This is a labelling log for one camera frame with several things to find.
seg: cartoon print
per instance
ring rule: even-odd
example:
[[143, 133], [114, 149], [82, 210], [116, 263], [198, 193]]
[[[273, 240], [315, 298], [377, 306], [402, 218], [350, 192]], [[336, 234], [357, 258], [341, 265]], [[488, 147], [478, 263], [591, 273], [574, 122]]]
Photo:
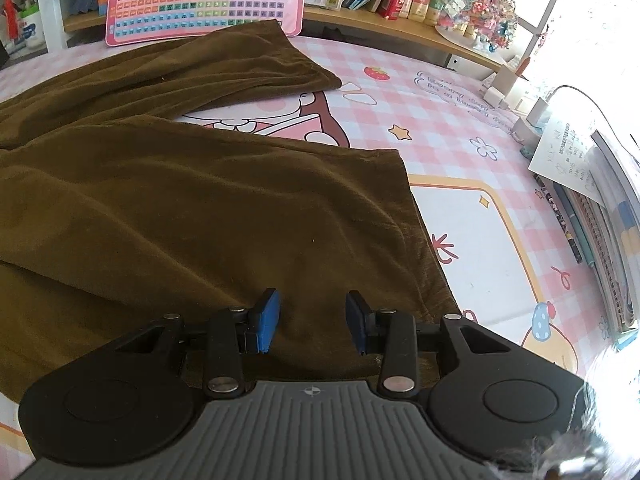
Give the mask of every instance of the cartoon print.
[[555, 272], [560, 274], [560, 281], [562, 282], [564, 290], [571, 290], [571, 283], [569, 282], [571, 274], [569, 274], [568, 272], [564, 272], [564, 270], [556, 269], [555, 267], [551, 267], [551, 270], [554, 270]]
[[356, 85], [356, 83], [345, 83], [340, 88], [338, 88], [340, 92], [342, 92], [342, 97], [347, 99], [347, 101], [353, 101], [354, 103], [360, 103], [361, 105], [377, 105], [378, 102], [371, 97], [369, 94], [364, 93], [362, 91], [362, 87]]
[[476, 137], [475, 139], [469, 139], [469, 142], [475, 147], [478, 155], [482, 158], [489, 157], [491, 160], [498, 160], [498, 150], [492, 145], [484, 142], [482, 137]]
[[598, 323], [598, 328], [600, 329], [600, 334], [603, 339], [609, 339], [609, 320], [606, 317], [600, 316], [600, 322]]
[[190, 112], [178, 120], [206, 128], [309, 140], [345, 148], [350, 145], [344, 130], [331, 115], [324, 92]]
[[[433, 249], [436, 251], [436, 256], [438, 257], [438, 261], [443, 265], [449, 265], [454, 258], [456, 260], [459, 258], [457, 254], [454, 254], [451, 251], [449, 251], [449, 249], [452, 249], [453, 247], [455, 247], [455, 245], [445, 243], [444, 240], [446, 239], [447, 239], [447, 233], [444, 233], [437, 240], [436, 240], [436, 235], [431, 235], [431, 244], [433, 245]], [[440, 253], [438, 251], [444, 252], [447, 256], [450, 256], [450, 258], [444, 259], [443, 257], [440, 256]]]
[[552, 325], [551, 320], [555, 317], [553, 303], [547, 301], [537, 304], [522, 347], [575, 374], [578, 371], [578, 355], [571, 342]]
[[409, 130], [403, 128], [402, 126], [398, 126], [394, 124], [393, 127], [387, 130], [390, 134], [394, 134], [396, 139], [398, 140], [411, 140], [411, 135], [409, 135]]
[[389, 79], [391, 79], [388, 73], [377, 66], [365, 67], [364, 73], [367, 74], [370, 78], [377, 81], [388, 81]]

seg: star print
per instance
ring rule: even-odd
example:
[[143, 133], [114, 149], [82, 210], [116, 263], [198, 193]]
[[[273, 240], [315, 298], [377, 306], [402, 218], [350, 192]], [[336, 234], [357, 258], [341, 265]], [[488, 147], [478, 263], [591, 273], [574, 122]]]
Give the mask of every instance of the star print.
[[401, 128], [397, 124], [394, 124], [393, 128], [389, 128], [389, 133], [394, 134], [398, 140], [408, 139], [411, 140], [411, 136], [409, 135], [409, 130], [406, 128]]

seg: pink checkered tablecloth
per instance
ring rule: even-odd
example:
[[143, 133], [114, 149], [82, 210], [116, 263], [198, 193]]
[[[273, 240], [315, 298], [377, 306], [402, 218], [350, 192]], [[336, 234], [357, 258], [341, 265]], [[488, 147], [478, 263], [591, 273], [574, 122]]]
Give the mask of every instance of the pink checkered tablecloth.
[[[446, 69], [350, 44], [291, 41], [337, 74], [342, 87], [177, 120], [398, 150], [460, 309], [583, 375], [611, 343], [604, 306], [593, 271], [576, 263], [520, 145], [509, 134], [516, 117], [488, 108], [478, 81]], [[1, 70], [0, 102], [59, 73], [136, 47], [89, 44]], [[0, 423], [17, 428], [11, 403], [0, 402]], [[0, 456], [0, 480], [26, 465], [24, 443], [11, 435], [0, 438], [7, 455], [5, 461]]]

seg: blue gripper pad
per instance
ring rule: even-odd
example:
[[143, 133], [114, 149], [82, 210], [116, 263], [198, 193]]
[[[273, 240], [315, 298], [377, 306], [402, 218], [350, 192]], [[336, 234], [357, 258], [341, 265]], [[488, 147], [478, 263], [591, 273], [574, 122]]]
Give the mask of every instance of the blue gripper pad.
[[280, 319], [280, 293], [274, 290], [258, 321], [258, 352], [267, 353]]

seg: metal screw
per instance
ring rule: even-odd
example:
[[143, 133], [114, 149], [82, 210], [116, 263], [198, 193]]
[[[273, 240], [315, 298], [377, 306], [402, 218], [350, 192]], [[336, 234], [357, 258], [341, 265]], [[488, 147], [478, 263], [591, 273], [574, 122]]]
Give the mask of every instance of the metal screw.
[[402, 375], [387, 377], [382, 384], [390, 392], [397, 393], [409, 392], [415, 388], [414, 380]]
[[233, 377], [214, 377], [207, 383], [207, 388], [217, 394], [230, 394], [238, 389], [238, 381]]

